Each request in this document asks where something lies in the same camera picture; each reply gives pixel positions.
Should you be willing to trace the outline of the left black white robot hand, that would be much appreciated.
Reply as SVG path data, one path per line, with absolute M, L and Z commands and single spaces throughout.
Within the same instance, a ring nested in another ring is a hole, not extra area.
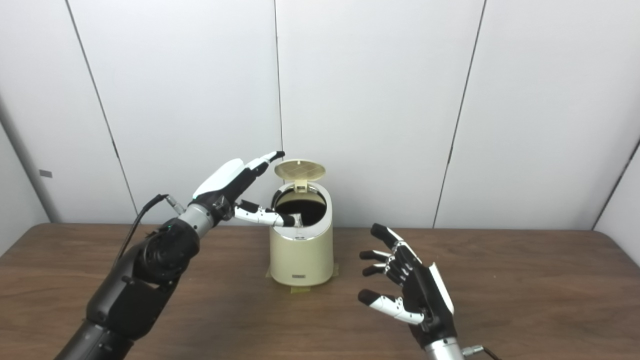
M 199 185 L 190 204 L 202 207 L 205 215 L 213 220 L 213 226 L 236 218 L 272 227 L 301 228 L 303 223 L 299 213 L 279 213 L 258 203 L 240 200 L 240 196 L 265 173 L 270 164 L 284 156 L 284 151 L 276 150 L 247 164 L 240 158 L 227 161 Z

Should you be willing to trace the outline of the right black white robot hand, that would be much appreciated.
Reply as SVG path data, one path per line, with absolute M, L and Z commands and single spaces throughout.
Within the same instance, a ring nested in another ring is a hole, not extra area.
M 358 300 L 373 310 L 407 324 L 422 349 L 456 338 L 455 308 L 437 265 L 425 265 L 413 248 L 385 225 L 374 223 L 370 234 L 381 240 L 389 252 L 361 251 L 360 259 L 377 260 L 377 263 L 364 268 L 362 274 L 365 277 L 375 274 L 386 276 L 401 288 L 401 296 L 362 289 L 358 293 Z

